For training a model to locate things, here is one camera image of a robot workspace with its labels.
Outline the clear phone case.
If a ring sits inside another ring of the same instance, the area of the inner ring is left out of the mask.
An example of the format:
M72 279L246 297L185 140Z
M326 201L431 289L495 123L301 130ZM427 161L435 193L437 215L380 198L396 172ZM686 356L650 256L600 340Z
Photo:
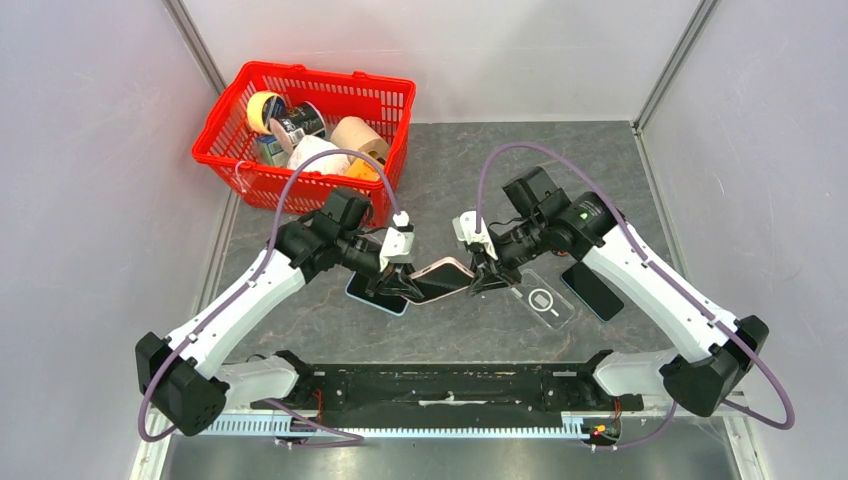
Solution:
M520 282L509 288L512 298L548 330L568 326L576 315L575 307L534 270L521 270L520 275Z

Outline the black phone teal edge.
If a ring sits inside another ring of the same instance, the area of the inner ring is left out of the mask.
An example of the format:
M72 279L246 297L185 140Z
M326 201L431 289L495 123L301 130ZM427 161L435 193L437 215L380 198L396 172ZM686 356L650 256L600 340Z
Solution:
M624 308L624 302L584 263L572 265L561 279L601 322L612 320Z

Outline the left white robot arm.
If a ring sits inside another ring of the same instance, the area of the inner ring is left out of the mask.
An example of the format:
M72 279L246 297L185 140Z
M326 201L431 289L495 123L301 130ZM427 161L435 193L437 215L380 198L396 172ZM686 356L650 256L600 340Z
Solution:
M223 294L169 334L148 332L136 343L143 440L197 435L225 410L257 401L307 405L314 383L294 362L277 355L239 365L226 359L268 313L318 274L341 266L364 277L376 293L420 295L411 280L409 214L396 209L383 241L376 242L364 227L371 209L363 194L341 187L318 209L276 221L266 246Z

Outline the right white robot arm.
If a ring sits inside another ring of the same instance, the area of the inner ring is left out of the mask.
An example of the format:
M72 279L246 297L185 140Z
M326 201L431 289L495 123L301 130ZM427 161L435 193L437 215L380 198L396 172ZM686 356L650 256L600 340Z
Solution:
M762 320L738 318L700 294L594 191L570 199L541 167L503 191L519 215L507 232L493 233L474 210L453 220L472 255L470 294L514 286L528 262L565 253L575 261L567 284L595 314L625 296L673 344L663 351L601 355L577 382L585 406L601 409L616 396L666 394L688 412L709 417L726 403L753 366L749 354L768 337Z

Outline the orange small box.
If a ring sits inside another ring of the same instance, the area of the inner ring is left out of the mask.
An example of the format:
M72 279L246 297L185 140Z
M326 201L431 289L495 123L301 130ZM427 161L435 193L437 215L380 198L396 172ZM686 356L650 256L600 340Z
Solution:
M345 175L362 181L379 181L379 171L383 169L385 159L382 157L375 157L373 160L377 163L377 168L366 162L364 159L356 157L350 167L346 170Z

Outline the beige tape roll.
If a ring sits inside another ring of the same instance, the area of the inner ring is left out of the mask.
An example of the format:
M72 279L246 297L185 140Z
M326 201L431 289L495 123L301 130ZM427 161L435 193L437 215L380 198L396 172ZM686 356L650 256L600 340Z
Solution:
M381 162L389 158L390 144L360 117L343 117L333 129L330 141L341 149L368 154Z

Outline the red plastic basket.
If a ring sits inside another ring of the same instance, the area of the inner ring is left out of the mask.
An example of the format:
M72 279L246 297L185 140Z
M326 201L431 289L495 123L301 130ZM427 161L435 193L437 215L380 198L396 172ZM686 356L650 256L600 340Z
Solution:
M416 85L413 81L354 71L333 73L300 64L244 64L208 114L191 153L247 204L273 210L291 175L287 155L268 155L278 143L249 121L249 101L279 95L287 106L311 103L333 128L359 117L389 143L384 167L396 188L404 170Z

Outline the dark printed can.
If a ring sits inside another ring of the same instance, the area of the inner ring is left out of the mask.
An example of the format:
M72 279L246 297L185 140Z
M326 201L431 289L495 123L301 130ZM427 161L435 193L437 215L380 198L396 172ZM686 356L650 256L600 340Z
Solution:
M302 102L272 116L269 130L283 150L292 153L308 136L324 138L327 126L321 112L311 102Z

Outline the blue small box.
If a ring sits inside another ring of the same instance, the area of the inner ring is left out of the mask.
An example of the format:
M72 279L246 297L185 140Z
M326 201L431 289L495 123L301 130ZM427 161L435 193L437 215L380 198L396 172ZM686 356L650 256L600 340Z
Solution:
M263 164L273 167L286 166L288 155L273 135L258 136L255 140L255 147Z

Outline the yellow tape roll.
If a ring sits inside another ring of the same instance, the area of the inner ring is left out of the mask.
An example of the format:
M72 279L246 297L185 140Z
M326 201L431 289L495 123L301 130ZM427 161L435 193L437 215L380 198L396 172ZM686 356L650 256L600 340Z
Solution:
M246 122L249 128L261 135L270 135L270 120L285 113L284 98L273 91L258 91L249 99L246 107Z

